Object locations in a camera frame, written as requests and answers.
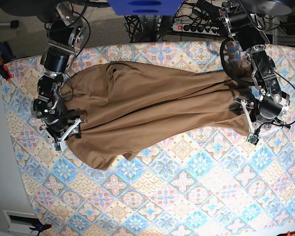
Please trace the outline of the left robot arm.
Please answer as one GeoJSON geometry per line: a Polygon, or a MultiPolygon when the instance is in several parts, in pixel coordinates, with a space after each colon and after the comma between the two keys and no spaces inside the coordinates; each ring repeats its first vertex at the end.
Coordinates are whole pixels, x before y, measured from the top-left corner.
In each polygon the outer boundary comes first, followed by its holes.
{"type": "Polygon", "coordinates": [[[269,131],[273,125],[289,128],[283,121],[283,116],[290,106],[290,96],[283,92],[275,74],[274,61],[266,54],[269,40],[261,30],[255,14],[249,14],[242,4],[227,1],[219,9],[220,19],[226,28],[228,37],[220,48],[222,66],[227,75],[240,85],[254,87],[260,97],[246,93],[236,99],[240,104],[249,125],[247,142],[256,145],[259,141],[261,129],[269,131]],[[246,59],[251,65],[251,81],[245,81],[235,76],[227,69],[224,47],[230,41],[238,41],[246,59]]]}

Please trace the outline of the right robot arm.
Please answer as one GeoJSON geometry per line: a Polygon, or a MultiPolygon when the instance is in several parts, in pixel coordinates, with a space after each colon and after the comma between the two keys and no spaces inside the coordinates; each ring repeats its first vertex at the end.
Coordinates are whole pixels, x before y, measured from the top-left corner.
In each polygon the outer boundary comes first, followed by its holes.
{"type": "Polygon", "coordinates": [[[41,58],[45,73],[37,84],[38,97],[31,105],[31,115],[43,123],[43,130],[52,140],[54,150],[65,151],[69,136],[81,138],[80,116],[87,112],[81,109],[68,109],[61,95],[61,88],[74,59],[77,57],[86,28],[80,17],[74,16],[65,1],[54,6],[55,18],[47,25],[48,45],[41,58]]]}

